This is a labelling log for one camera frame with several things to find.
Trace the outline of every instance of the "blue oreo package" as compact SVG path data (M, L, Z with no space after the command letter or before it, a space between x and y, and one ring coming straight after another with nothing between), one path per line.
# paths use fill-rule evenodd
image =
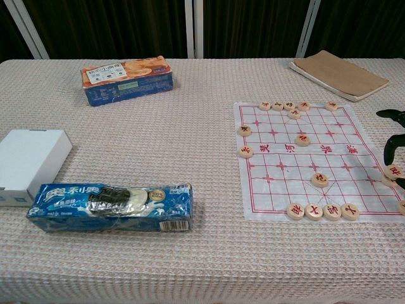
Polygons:
M190 184L116 187L104 184L43 184L27 213L42 230L188 231Z

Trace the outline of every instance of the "xiangqi board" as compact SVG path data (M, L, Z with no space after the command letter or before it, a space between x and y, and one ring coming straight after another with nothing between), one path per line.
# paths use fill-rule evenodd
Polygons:
M350 106L328 111L313 105L295 120L285 110L263 111L257 104L237 103L234 118L237 147L248 145L254 151L250 158L239 157L246 219L291 221L286 215L291 203L322 208L350 203L358 207L360 222L405 222L397 210L405 192L382 183L382 151L370 141ZM251 128L250 136L236 132L241 125ZM308 136L310 144L297 145L299 135ZM328 177L327 187L311 183L316 172Z

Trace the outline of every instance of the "white box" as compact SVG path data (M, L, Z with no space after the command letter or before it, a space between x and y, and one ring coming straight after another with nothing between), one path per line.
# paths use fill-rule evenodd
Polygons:
M0 206L31 206L53 182L72 144L63 130L12 130L0 142Z

